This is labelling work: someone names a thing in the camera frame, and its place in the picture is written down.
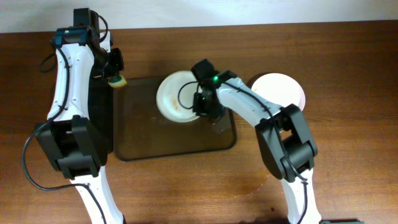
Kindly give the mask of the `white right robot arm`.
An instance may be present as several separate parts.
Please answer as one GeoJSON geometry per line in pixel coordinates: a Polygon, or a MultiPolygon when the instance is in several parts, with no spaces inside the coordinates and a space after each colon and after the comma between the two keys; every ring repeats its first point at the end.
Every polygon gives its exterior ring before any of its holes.
{"type": "Polygon", "coordinates": [[[265,167],[282,184],[288,221],[320,223],[312,185],[318,149],[299,107],[265,100],[229,70],[194,76],[202,89],[194,94],[194,112],[217,117],[228,108],[247,121],[256,131],[265,167]]]}

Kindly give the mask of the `green yellow sponge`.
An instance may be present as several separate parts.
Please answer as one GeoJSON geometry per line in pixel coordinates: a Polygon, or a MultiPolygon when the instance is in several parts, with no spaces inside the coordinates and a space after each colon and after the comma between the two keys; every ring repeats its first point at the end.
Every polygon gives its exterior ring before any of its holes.
{"type": "Polygon", "coordinates": [[[108,85],[112,88],[121,88],[126,84],[127,81],[123,75],[115,75],[108,80],[108,85]]]}

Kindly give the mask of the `white plate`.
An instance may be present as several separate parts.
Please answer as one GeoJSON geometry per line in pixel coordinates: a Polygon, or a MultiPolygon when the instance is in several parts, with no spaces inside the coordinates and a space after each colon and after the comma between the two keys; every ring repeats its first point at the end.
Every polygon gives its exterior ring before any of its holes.
{"type": "Polygon", "coordinates": [[[306,99],[302,86],[288,75],[281,73],[260,75],[251,85],[251,90],[267,101],[283,107],[294,104],[301,111],[305,107],[306,99]]]}
{"type": "Polygon", "coordinates": [[[188,123],[199,116],[190,108],[197,91],[196,78],[189,70],[182,70],[167,76],[160,84],[156,103],[161,114],[177,123],[188,123]]]}

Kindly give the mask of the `white plate back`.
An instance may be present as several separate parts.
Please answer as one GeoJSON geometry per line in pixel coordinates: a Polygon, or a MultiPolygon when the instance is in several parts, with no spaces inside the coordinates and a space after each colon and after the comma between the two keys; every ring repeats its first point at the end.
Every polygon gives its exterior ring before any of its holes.
{"type": "Polygon", "coordinates": [[[160,84],[156,103],[161,114],[177,123],[188,123],[199,116],[190,108],[197,91],[196,78],[189,70],[182,70],[167,76],[160,84]]]}

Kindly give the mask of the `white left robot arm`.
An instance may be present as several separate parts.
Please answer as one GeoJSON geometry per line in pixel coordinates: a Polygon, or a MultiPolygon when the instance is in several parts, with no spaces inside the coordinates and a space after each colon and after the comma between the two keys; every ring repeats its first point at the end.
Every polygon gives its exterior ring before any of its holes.
{"type": "Polygon", "coordinates": [[[110,31],[58,29],[51,41],[57,63],[47,120],[35,128],[51,166],[79,192],[92,223],[125,223],[105,165],[113,150],[113,90],[126,84],[121,51],[110,31]]]}

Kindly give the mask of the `white plate front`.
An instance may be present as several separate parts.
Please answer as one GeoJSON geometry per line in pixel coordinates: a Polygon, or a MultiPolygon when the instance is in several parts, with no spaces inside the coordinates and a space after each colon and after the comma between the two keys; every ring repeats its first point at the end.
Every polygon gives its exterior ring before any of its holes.
{"type": "Polygon", "coordinates": [[[260,75],[251,85],[251,90],[267,101],[283,107],[294,104],[301,111],[305,107],[306,99],[302,86],[288,75],[281,73],[260,75]]]}

